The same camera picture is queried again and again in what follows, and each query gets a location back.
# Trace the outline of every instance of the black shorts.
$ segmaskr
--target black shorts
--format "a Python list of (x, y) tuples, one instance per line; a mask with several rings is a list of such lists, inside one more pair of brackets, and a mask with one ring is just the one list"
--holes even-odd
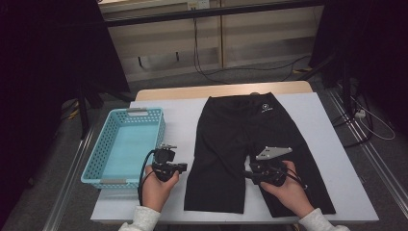
[[(184, 209), (242, 214), (245, 159), (254, 161), (266, 146), (290, 147), (293, 152), (281, 159), (295, 163), (312, 204), (324, 214), (336, 213), (306, 141), (271, 93), (208, 99), (198, 120)], [(273, 217), (294, 216), (260, 189)]]

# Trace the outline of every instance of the light blue basket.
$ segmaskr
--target light blue basket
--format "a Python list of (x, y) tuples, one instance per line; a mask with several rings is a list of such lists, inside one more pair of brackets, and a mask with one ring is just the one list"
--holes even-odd
[(90, 154), (81, 181), (97, 189), (134, 189), (147, 153), (163, 141), (161, 108), (112, 110)]

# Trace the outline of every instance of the metal rail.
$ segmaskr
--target metal rail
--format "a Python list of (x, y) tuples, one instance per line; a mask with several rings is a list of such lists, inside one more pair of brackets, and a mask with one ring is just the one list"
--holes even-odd
[(128, 25), (144, 24), (144, 23), (151, 23), (151, 22), (172, 21), (172, 20), (180, 20), (180, 19), (199, 18), (199, 17), (208, 17), (208, 16), (220, 16), (220, 15), (238, 14), (238, 13), (278, 11), (278, 10), (286, 10), (286, 9), (321, 6), (321, 5), (324, 5), (324, 3), (326, 2), (327, 1), (325, 0), (292, 0), (292, 1), (282, 1), (282, 2), (246, 5), (246, 6), (238, 6), (238, 7), (222, 7), (222, 8), (197, 10), (197, 11), (185, 11), (185, 12), (178, 12), (178, 13), (160, 13), (160, 14), (153, 14), (153, 15), (148, 15), (148, 16), (121, 17), (121, 18), (106, 19), (105, 25), (107, 25), (108, 27), (117, 27), (117, 26), (128, 26)]
[[(334, 94), (333, 92), (330, 92), (330, 94), (332, 96), (331, 99), (339, 113), (341, 115), (344, 115), (344, 120), (348, 120), (348, 115), (346, 115), (344, 108), (342, 107), (343, 101), (341, 100), (341, 97), (337, 93)], [(351, 131), (351, 134), (357, 141), (363, 141), (364, 139), (367, 138), (367, 135), (364, 133), (362, 127), (355, 120), (353, 119), (350, 120), (350, 122), (348, 122), (347, 125)], [(406, 218), (408, 218), (407, 191), (401, 186), (399, 181), (395, 178), (394, 174), (385, 164), (384, 160), (381, 158), (381, 156), (379, 155), (379, 153), (377, 152), (377, 150), (370, 141), (366, 141), (360, 144), (360, 146), (363, 148), (364, 153), (370, 160), (374, 169), (377, 171), (384, 185), (387, 187), (387, 189), (393, 196), (401, 212), (404, 214)]]
[(89, 143), (93, 136), (95, 120), (99, 118), (99, 115), (100, 115), (99, 112), (95, 112), (95, 115), (93, 116), (93, 124), (91, 125), (89, 131), (87, 132), (85, 137), (81, 140), (78, 146), (74, 160), (72, 161), (68, 174), (65, 177), (63, 186), (60, 189), (58, 197), (54, 202), (54, 206), (48, 216), (47, 221), (45, 222), (42, 231), (57, 231), (58, 227), (60, 226), (66, 205), (68, 204), (69, 198), (73, 190), (73, 185), (75, 184), (75, 177), (79, 173), (79, 165), (83, 161), (85, 153), (88, 150)]

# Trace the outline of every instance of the white sleeve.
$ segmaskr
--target white sleeve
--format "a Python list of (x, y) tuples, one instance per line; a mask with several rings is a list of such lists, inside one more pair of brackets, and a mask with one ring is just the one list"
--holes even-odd
[(324, 217), (320, 209), (314, 210), (312, 213), (302, 218), (299, 223), (305, 226), (308, 231), (349, 231), (347, 227), (342, 225), (333, 226)]
[(150, 208), (137, 206), (133, 223), (123, 223), (119, 231), (151, 231), (159, 220), (160, 213)]

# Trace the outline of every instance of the human hand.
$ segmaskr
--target human hand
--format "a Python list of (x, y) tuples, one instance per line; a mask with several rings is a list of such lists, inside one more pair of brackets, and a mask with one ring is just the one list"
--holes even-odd
[[(289, 161), (283, 161), (283, 163), (290, 169), (288, 174), (294, 176), (293, 172), (296, 172), (294, 163)], [(281, 187), (276, 187), (266, 182), (261, 182), (261, 187), (275, 195), (285, 207), (292, 210), (300, 218), (304, 218), (315, 210), (299, 183), (290, 177), (286, 177), (285, 183)]]
[(152, 172), (152, 166), (146, 166), (145, 178), (142, 192), (142, 204), (145, 207), (161, 212), (163, 206), (170, 196), (170, 192), (179, 180), (179, 172), (174, 172), (173, 176), (166, 182), (160, 181), (155, 172)]

